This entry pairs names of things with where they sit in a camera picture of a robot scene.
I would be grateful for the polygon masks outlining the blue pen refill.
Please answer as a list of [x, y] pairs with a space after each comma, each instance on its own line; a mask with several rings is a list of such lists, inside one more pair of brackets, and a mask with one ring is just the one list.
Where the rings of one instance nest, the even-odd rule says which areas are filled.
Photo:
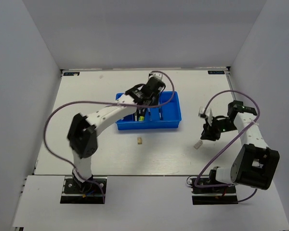
[[150, 108], [148, 108], [147, 111], [148, 111], [149, 121], [152, 121], [152, 116], [151, 116], [151, 110], [150, 110]]

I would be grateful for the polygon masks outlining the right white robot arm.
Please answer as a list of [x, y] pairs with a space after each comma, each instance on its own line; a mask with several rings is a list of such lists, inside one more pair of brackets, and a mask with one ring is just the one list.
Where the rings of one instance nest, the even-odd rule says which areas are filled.
[[213, 116], [199, 110], [199, 116], [205, 120], [201, 140], [217, 141], [222, 133], [236, 130], [242, 146], [229, 168], [214, 167], [208, 180], [200, 185], [208, 185], [214, 192], [225, 185], [241, 184], [261, 190], [270, 187], [280, 155], [264, 141], [256, 124], [257, 115], [255, 108], [245, 106], [242, 101], [229, 103], [226, 116]]

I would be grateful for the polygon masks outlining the purple highlighter black body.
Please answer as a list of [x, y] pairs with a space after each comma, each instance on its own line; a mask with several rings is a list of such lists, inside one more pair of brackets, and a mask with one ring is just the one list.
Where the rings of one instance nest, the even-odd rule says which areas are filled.
[[138, 110], [134, 113], [134, 121], [138, 121]]

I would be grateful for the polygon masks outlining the white translucent eraser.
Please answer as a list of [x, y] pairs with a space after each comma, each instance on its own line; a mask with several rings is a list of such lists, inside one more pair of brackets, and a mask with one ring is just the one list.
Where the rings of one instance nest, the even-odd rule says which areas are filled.
[[203, 141], [202, 140], [199, 140], [195, 145], [194, 145], [194, 148], [197, 150], [199, 149], [203, 144]]

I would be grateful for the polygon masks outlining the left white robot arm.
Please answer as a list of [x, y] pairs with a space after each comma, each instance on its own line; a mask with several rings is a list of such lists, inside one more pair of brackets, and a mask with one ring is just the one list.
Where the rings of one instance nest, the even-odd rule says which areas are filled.
[[159, 94], [165, 87], [161, 78], [152, 75], [140, 89], [136, 85], [127, 90], [113, 106], [89, 115], [78, 113], [73, 117], [67, 139], [76, 167], [72, 176], [81, 192], [87, 192], [92, 187], [91, 159], [98, 149], [97, 137], [118, 120], [134, 114], [138, 105], [157, 105]]

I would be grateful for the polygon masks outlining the yellow highlighter black body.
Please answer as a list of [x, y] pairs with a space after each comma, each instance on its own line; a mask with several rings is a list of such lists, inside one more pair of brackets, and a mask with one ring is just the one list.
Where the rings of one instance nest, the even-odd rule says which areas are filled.
[[138, 121], [144, 121], [145, 114], [146, 114], [145, 108], [141, 108], [140, 110], [138, 110]]

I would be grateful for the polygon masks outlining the beige eraser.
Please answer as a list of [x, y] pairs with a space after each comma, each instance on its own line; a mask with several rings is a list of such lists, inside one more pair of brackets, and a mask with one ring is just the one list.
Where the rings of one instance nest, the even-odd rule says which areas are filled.
[[138, 137], [138, 138], [137, 138], [137, 144], [140, 145], [140, 144], [142, 144], [142, 143], [143, 143], [142, 138], [141, 138], [141, 137]]

